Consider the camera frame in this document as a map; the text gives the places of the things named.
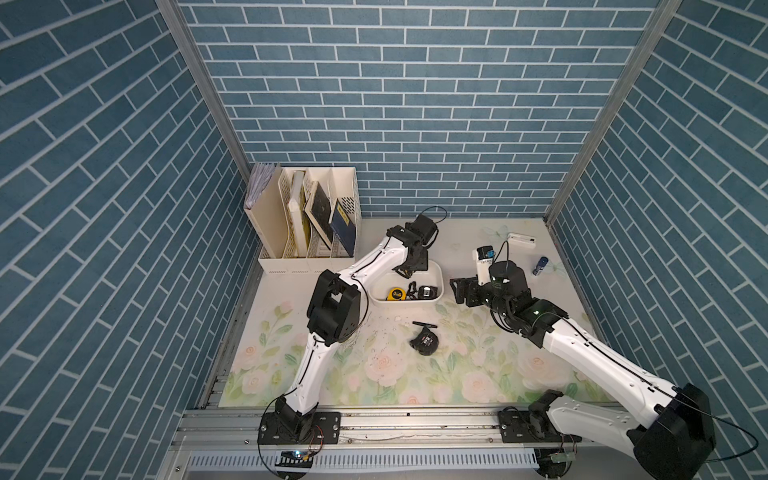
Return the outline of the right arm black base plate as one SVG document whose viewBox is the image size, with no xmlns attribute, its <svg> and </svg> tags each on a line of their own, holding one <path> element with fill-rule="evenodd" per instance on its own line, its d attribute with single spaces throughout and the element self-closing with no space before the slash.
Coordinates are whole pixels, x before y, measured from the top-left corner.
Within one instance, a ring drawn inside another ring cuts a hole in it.
<svg viewBox="0 0 768 480">
<path fill-rule="evenodd" d="M 516 407 L 507 407 L 499 411 L 497 419 L 500 427 L 502 442 L 511 443 L 580 443 L 578 435 L 565 435 L 556 431 L 551 422 L 542 415 Z"/>
</svg>

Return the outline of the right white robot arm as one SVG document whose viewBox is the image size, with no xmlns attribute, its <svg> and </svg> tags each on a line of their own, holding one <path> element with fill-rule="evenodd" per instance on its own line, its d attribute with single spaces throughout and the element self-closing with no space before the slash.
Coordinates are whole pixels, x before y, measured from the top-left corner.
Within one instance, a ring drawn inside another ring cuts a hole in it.
<svg viewBox="0 0 768 480">
<path fill-rule="evenodd" d="M 512 261 L 482 260 L 474 277 L 450 282 L 455 300 L 489 309 L 499 328 L 569 363 L 624 407 L 584 405 L 548 389 L 527 410 L 536 439 L 575 437 L 617 450 L 655 479 L 691 479 L 716 447 L 707 395 L 677 387 L 632 363 L 546 299 L 536 298 Z"/>
</svg>

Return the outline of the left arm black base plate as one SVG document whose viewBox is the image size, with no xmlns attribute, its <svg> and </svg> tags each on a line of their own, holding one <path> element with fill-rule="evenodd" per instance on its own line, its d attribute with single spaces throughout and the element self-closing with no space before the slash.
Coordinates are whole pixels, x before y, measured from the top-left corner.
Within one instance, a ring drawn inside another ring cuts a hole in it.
<svg viewBox="0 0 768 480">
<path fill-rule="evenodd" d="M 336 445 L 341 429 L 341 413 L 316 411 L 304 416 L 270 412 L 266 413 L 259 427 L 260 445 Z"/>
</svg>

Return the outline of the yellow round tape measure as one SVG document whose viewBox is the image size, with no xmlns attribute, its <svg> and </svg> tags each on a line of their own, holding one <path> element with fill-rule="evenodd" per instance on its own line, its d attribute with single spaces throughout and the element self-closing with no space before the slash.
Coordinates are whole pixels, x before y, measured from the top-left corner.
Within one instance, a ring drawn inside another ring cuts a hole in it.
<svg viewBox="0 0 768 480">
<path fill-rule="evenodd" d="M 402 301 L 406 298 L 407 298 L 406 290 L 400 287 L 392 288 L 387 295 L 388 301 Z"/>
</svg>

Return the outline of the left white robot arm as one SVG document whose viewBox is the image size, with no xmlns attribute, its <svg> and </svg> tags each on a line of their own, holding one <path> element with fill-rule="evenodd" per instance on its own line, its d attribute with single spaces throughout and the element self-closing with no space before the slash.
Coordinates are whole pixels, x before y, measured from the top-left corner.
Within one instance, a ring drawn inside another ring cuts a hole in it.
<svg viewBox="0 0 768 480">
<path fill-rule="evenodd" d="M 304 356 L 288 391 L 273 403 L 277 420 L 291 439 L 302 440 L 311 431 L 330 361 L 370 313 L 373 284 L 390 272 L 408 279 L 426 271 L 428 251 L 438 232 L 436 223 L 420 214 L 403 226 L 389 228 L 381 242 L 352 265 L 320 273 L 307 308 Z"/>
</svg>

